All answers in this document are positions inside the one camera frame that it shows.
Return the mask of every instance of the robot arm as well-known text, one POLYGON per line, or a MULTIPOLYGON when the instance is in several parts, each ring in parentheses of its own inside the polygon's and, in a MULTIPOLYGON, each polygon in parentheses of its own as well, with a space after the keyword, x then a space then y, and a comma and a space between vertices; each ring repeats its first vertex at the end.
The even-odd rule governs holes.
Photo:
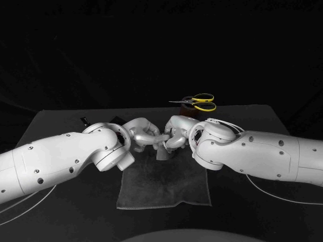
POLYGON ((91 125, 82 133, 67 133, 41 139, 0 154, 0 204, 77 177, 88 164, 100 171, 116 165, 124 170, 134 162, 131 139, 153 145, 169 139, 144 118, 124 126, 91 125))
MULTIPOLYGON (((323 141, 255 131, 235 134, 215 119, 196 123, 188 138, 192 156, 206 169, 221 170, 225 164, 255 177, 323 187, 323 141)), ((166 146, 175 148, 169 141, 166 146)))

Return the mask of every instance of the gray towel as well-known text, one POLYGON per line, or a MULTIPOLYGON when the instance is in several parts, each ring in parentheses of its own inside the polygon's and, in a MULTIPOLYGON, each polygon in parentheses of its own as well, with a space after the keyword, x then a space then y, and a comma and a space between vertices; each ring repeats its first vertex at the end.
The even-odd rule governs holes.
POLYGON ((206 169, 189 146, 166 161, 156 160, 152 145, 142 153, 130 151, 136 162, 123 171, 118 209, 167 208, 182 202, 211 206, 206 169))

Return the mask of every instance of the table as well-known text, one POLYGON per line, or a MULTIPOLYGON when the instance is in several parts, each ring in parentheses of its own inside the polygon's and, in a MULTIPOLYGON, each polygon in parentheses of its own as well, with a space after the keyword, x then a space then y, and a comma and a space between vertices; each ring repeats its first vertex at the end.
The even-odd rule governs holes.
MULTIPOLYGON (((144 117, 163 130, 172 115, 179 115, 179 108, 43 110, 36 114, 18 147, 67 132, 82 132, 80 118, 84 116, 91 124, 108 122, 114 116, 127 121, 144 117)), ((218 106, 215 112, 201 114, 199 120, 209 117, 245 130, 289 135, 267 105, 218 106)), ((117 167, 98 172, 91 164, 77 178, 58 185, 33 210, 0 226, 0 241, 121 241, 153 231, 182 228, 234 232, 264 241, 323 241, 323 206, 273 198, 253 186, 245 175, 227 166, 219 171, 208 170, 212 207, 182 203, 175 208, 117 209, 121 174, 117 167)), ((322 187, 257 177, 253 181, 276 196, 323 203, 322 187)), ((25 212, 49 190, 42 190, 2 214, 0 223, 25 212)), ((0 209, 18 200, 2 204, 0 209)))

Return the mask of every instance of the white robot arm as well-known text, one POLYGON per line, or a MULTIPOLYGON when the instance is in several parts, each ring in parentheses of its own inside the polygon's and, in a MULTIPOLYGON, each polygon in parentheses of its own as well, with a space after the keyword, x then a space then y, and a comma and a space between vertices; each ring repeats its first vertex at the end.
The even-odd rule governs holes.
POLYGON ((131 139, 142 147, 169 139, 144 118, 124 126, 87 126, 82 133, 41 139, 0 154, 0 204, 75 178, 90 163, 100 171, 116 165, 124 170, 134 162, 131 139))
POLYGON ((170 129, 166 147, 182 147, 189 139, 192 156, 206 169, 221 170, 225 164, 255 177, 323 187, 323 141, 255 131, 235 134, 212 118, 199 122, 173 116, 166 125, 170 129))

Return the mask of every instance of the yellow scissors handle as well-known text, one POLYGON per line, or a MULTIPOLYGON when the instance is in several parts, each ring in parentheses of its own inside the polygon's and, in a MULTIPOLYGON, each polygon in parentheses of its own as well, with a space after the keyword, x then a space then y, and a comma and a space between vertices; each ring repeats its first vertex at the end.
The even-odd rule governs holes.
POLYGON ((193 107, 205 112, 211 112, 217 109, 217 104, 214 102, 195 102, 193 107))
POLYGON ((214 95, 209 93, 201 93, 193 96, 192 100, 195 100, 196 102, 212 102, 214 95))

